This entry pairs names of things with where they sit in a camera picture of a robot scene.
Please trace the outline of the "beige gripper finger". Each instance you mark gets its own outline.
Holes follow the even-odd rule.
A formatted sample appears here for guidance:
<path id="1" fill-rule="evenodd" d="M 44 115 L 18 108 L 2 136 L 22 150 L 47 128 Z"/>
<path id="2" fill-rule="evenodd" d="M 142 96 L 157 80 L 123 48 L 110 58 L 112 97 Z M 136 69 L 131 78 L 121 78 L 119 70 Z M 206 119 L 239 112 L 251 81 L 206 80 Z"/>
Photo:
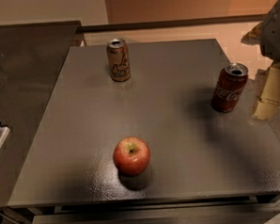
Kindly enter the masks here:
<path id="1" fill-rule="evenodd" d="M 258 70 L 256 98 L 251 116 L 257 120 L 270 120 L 280 106 L 280 61 L 275 60 L 266 71 Z"/>
<path id="2" fill-rule="evenodd" d="M 259 22 L 255 27 L 253 27 L 248 33 L 246 33 L 241 38 L 241 43 L 251 46 L 259 44 L 262 30 L 262 22 Z"/>

